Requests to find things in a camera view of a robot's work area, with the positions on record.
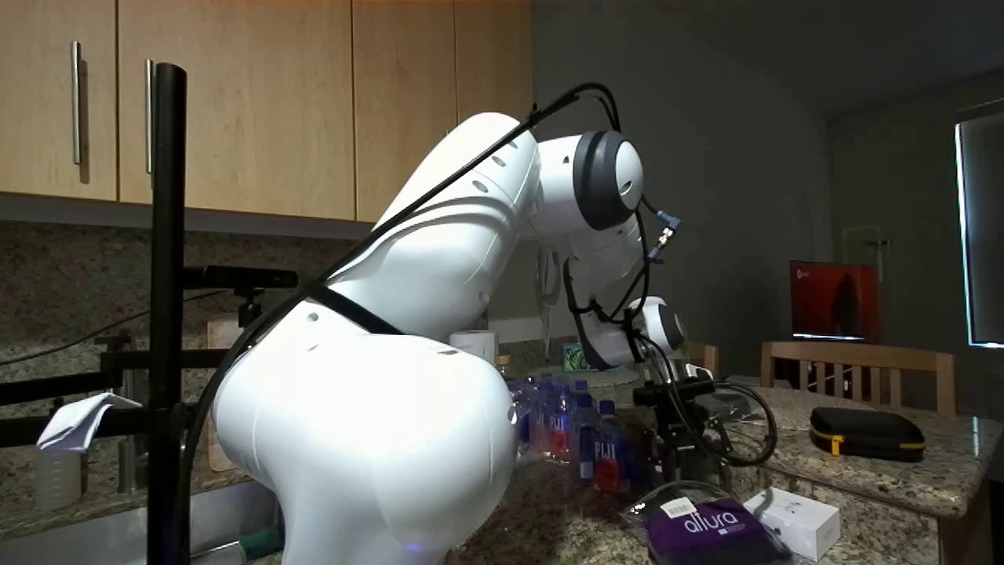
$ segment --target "cabinet handle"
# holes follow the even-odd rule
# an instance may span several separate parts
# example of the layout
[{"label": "cabinet handle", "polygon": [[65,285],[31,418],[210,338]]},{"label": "cabinet handle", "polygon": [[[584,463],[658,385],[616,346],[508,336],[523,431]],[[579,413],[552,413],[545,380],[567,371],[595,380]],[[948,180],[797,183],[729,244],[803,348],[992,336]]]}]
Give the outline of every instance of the cabinet handle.
[{"label": "cabinet handle", "polygon": [[84,165],[84,139],[81,139],[81,98],[84,98],[84,77],[81,77],[81,40],[68,45],[68,145],[74,145],[74,163]]},{"label": "cabinet handle", "polygon": [[158,62],[148,61],[148,91],[146,91],[146,174],[153,174],[153,68]]}]

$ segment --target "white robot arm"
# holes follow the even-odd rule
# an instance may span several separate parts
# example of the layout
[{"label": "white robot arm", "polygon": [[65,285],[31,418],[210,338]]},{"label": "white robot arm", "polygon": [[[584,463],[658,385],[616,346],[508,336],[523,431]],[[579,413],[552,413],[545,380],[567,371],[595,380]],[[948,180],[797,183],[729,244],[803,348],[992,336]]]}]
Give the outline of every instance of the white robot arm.
[{"label": "white robot arm", "polygon": [[[502,113],[462,122],[380,223],[516,124]],[[521,234],[567,257],[579,296],[625,278],[639,191],[621,134],[523,132],[241,350],[214,418],[226,455],[280,497],[283,563],[443,563],[492,515],[516,463],[513,397],[492,363],[443,338],[483,314]],[[612,363],[628,361],[625,336],[590,334],[608,336]]]}]

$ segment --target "white wall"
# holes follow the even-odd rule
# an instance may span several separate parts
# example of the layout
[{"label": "white wall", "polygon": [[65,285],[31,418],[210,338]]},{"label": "white wall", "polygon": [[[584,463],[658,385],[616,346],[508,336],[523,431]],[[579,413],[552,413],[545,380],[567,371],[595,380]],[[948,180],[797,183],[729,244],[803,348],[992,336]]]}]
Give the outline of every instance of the white wall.
[{"label": "white wall", "polygon": [[955,115],[1004,98],[1004,71],[832,122],[834,225],[881,225],[881,338],[958,354],[960,408],[1004,413],[1004,354],[967,348]]},{"label": "white wall", "polygon": [[[685,229],[657,268],[694,338],[725,371],[755,371],[789,334],[789,259],[832,255],[824,120],[673,24],[647,0],[538,0],[538,101],[579,81],[616,91],[647,161],[650,202]],[[543,132],[599,124],[595,105]],[[492,317],[534,314],[534,259],[518,257]]]}]

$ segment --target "kitchen cabinet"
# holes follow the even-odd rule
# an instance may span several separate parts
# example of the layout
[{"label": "kitchen cabinet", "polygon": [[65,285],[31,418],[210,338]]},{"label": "kitchen cabinet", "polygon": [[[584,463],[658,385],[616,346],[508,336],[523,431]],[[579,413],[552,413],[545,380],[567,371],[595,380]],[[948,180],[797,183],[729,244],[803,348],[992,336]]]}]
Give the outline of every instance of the kitchen cabinet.
[{"label": "kitchen cabinet", "polygon": [[121,2],[121,197],[151,202],[148,62],[188,71],[188,207],[354,217],[350,0]]},{"label": "kitchen cabinet", "polygon": [[473,111],[530,107],[530,0],[354,0],[359,221]]},{"label": "kitchen cabinet", "polygon": [[115,0],[0,2],[0,191],[115,197]]}]

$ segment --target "wooden chair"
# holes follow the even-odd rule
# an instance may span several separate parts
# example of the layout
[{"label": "wooden chair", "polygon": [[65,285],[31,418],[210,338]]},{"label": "wooden chair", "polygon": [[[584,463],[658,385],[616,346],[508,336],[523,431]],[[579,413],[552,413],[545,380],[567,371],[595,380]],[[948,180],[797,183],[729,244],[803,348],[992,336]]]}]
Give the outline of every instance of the wooden chair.
[{"label": "wooden chair", "polygon": [[797,366],[797,385],[819,397],[844,397],[905,408],[905,376],[930,376],[935,410],[955,418],[955,354],[861,341],[763,341],[760,380],[776,382],[776,361]]},{"label": "wooden chair", "polygon": [[699,363],[720,376],[720,346],[712,341],[685,341],[685,361]]}]

